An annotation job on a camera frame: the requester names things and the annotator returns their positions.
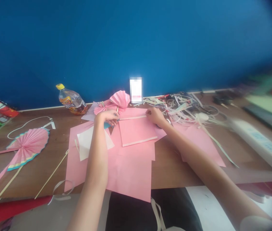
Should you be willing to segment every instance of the power strip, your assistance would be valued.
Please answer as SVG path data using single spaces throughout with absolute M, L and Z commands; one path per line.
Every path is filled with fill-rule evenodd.
M 272 167 L 272 141 L 244 120 L 229 119 L 229 125 Z

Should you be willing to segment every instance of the yellow bottle cap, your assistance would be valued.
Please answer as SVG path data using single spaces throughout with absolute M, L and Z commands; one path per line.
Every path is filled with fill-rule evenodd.
M 64 85 L 62 83 L 56 85 L 58 90 L 61 90 L 64 88 Z

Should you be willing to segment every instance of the hand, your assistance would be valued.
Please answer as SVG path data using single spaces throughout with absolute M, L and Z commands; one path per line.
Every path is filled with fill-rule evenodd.
M 163 128 L 165 124 L 169 124 L 163 113 L 156 107 L 148 108 L 145 115 L 152 123 L 157 124 L 160 128 Z
M 118 122 L 119 114 L 115 110 L 100 112 L 95 117 L 95 122 L 107 122 L 111 126 L 115 126 Z

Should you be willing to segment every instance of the black shorts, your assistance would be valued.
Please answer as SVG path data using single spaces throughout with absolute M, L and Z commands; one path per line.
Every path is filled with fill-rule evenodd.
M 166 228 L 202 231 L 199 216 L 186 188 L 154 189 L 151 197 L 161 207 Z M 157 230 L 151 203 L 111 193 L 105 231 Z

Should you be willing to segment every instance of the juice bottle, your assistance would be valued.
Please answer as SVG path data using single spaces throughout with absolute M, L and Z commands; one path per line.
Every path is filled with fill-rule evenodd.
M 66 89 L 63 84 L 57 84 L 60 90 L 59 101 L 73 114 L 84 115 L 88 110 L 88 106 L 77 92 Z

